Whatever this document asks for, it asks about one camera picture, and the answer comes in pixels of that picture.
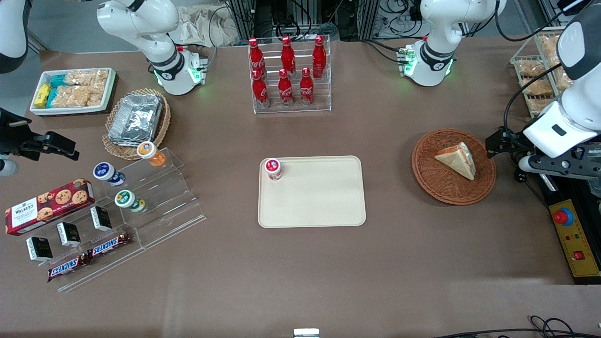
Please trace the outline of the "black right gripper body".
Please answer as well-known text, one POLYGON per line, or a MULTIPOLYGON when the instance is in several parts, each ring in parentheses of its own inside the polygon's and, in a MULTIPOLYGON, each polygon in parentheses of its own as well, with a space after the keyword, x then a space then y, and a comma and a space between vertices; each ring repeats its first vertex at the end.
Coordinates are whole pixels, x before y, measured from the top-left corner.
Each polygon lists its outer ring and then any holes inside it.
POLYGON ((10 154, 19 150, 28 141, 36 141, 37 134, 32 132, 31 119, 0 109, 0 153, 10 154))

